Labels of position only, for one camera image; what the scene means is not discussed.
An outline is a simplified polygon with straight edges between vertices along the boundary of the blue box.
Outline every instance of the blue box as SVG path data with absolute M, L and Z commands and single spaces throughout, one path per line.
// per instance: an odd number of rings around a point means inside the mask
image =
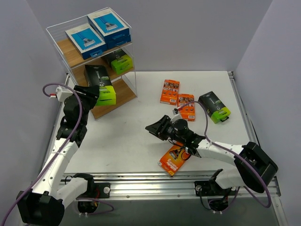
M 88 14 L 88 21 L 106 43 L 112 42 L 108 49 L 131 41 L 129 26 L 111 8 Z
M 108 50 L 105 41 L 88 23 L 65 32 L 84 60 L 90 57 L 97 57 Z

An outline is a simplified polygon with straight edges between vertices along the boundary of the metal frame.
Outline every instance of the metal frame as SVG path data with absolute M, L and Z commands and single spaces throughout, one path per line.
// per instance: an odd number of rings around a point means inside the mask
M 243 102 L 239 96 L 233 74 L 229 75 L 230 81 L 240 108 L 246 131 L 250 141 L 258 143 L 253 125 L 249 119 Z M 195 195 L 194 182 L 208 180 L 215 171 L 188 171 L 177 172 L 172 178 L 164 172 L 145 173 L 90 173 L 96 183 L 109 182 L 111 184 L 110 200 L 174 200 L 174 199 L 199 199 Z M 64 174 L 60 186 L 64 185 L 65 178 L 73 174 Z M 280 226 L 287 226 L 287 220 L 280 201 L 280 189 L 275 177 L 268 186 L 272 197 L 277 220 Z M 249 193 L 241 188 L 238 198 L 250 197 Z

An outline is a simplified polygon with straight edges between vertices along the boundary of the white table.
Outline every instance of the white table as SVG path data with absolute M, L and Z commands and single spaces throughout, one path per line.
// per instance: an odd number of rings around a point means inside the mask
M 133 79 L 133 75 L 130 74 L 128 78 Z M 138 98 L 96 121 L 90 114 L 88 132 L 66 173 L 164 172 L 157 162 L 172 145 L 148 133 L 145 126 L 157 122 L 165 114 L 172 116 L 174 106 L 159 102 L 165 79 L 180 81 L 179 93 L 193 94 L 196 100 L 212 90 L 230 109 L 230 119 L 223 123 L 214 124 L 209 119 L 208 135 L 211 139 L 231 144 L 246 144 L 249 141 L 226 71 L 137 72 L 136 79 Z M 189 128 L 203 135 L 205 122 L 203 110 L 196 105 L 196 120 L 188 122 Z M 217 160 L 192 157 L 179 171 L 231 167 Z

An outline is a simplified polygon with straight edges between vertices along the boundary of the shelf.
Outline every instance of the shelf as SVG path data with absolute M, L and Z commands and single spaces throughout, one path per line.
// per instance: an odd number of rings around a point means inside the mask
M 105 114 L 122 106 L 126 102 L 136 98 L 135 93 L 133 93 L 133 91 L 130 89 L 130 87 L 122 79 L 118 79 L 117 81 L 113 82 L 113 87 L 116 92 L 116 104 L 108 105 L 108 106 L 94 107 L 91 110 L 91 112 L 95 119 L 98 119 L 98 118 L 104 116 Z
M 72 44 L 72 42 L 69 39 L 65 39 L 62 41 L 58 41 L 57 42 L 59 48 L 61 49 L 61 51 L 63 52 L 65 59 L 67 60 L 67 64 L 69 65 L 70 68 L 74 68 L 83 64 L 88 63 L 89 61 L 94 61 L 96 59 L 99 59 L 100 57 L 111 53 L 119 48 L 123 48 L 125 46 L 131 45 L 132 42 L 128 42 L 125 43 L 121 46 L 115 47 L 115 48 L 111 48 L 105 52 L 103 52 L 103 54 L 101 56 L 95 57 L 95 58 L 88 58 L 86 60 L 84 60 L 81 55 L 79 54 L 79 52 L 76 50 L 76 48 L 74 47 L 74 45 Z
M 110 77 L 110 80 L 114 80 L 130 71 L 133 71 L 134 68 L 132 67 L 131 69 L 129 69 L 128 71 L 126 72 L 123 72 L 121 74 L 116 74 L 116 72 L 114 72 L 110 67 L 109 65 L 101 58 L 97 58 L 97 59 L 93 59 L 93 61 L 90 61 L 89 63 L 87 63 L 87 65 L 104 65 L 108 71 L 108 74 L 109 74 L 109 77 Z M 85 65 L 81 65 L 81 66 L 78 66 L 74 69 L 72 69 L 72 73 L 76 79 L 76 81 L 78 82 L 78 84 L 80 86 L 86 86 L 87 85 L 87 82 L 86 82 L 86 79 L 85 79 L 85 76 L 84 76 L 84 71 L 85 71 Z

